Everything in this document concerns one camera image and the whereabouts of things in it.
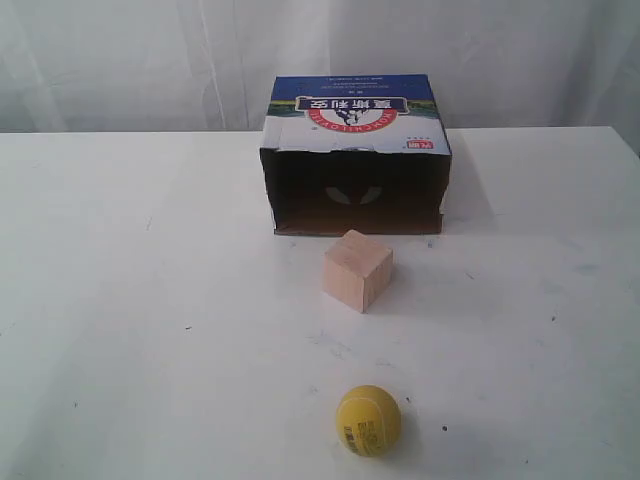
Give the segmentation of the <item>yellow tennis ball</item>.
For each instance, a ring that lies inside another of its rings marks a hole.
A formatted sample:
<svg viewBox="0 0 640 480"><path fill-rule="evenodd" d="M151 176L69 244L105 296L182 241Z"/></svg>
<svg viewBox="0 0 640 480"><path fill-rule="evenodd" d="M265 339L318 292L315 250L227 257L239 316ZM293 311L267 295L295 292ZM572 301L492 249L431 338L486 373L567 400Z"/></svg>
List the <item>yellow tennis ball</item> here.
<svg viewBox="0 0 640 480"><path fill-rule="evenodd" d="M337 407L335 420L342 444L362 457L386 454L402 432L402 414L396 400L375 385L348 391Z"/></svg>

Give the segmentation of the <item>light wooden cube block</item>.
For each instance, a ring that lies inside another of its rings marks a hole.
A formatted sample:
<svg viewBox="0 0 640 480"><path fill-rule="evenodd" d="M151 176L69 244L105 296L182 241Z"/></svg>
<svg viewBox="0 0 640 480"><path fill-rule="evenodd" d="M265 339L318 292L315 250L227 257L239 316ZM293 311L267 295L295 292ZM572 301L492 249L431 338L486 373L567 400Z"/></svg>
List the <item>light wooden cube block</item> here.
<svg viewBox="0 0 640 480"><path fill-rule="evenodd" d="M364 313L389 286L393 266L391 248L349 230L325 252L323 290Z"/></svg>

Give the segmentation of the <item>blue white cardboard box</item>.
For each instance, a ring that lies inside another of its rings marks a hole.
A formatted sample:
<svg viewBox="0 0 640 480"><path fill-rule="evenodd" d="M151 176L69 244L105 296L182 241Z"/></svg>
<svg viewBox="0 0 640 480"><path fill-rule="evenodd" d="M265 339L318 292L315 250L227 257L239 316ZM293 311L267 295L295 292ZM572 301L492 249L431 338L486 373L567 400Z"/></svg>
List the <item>blue white cardboard box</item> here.
<svg viewBox="0 0 640 480"><path fill-rule="evenodd" d="M425 74L279 76L259 156L277 235L442 230L452 151Z"/></svg>

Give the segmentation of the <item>white backdrop curtain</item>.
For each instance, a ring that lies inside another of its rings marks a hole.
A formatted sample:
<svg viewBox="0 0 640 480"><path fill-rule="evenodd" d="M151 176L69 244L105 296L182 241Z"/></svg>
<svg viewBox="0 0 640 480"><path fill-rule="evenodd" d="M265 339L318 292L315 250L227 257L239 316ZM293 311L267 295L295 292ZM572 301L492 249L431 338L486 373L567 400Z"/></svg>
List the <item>white backdrop curtain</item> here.
<svg viewBox="0 0 640 480"><path fill-rule="evenodd" d="M425 73L451 127L639 134L635 1L5 1L1 128L256 130L278 75Z"/></svg>

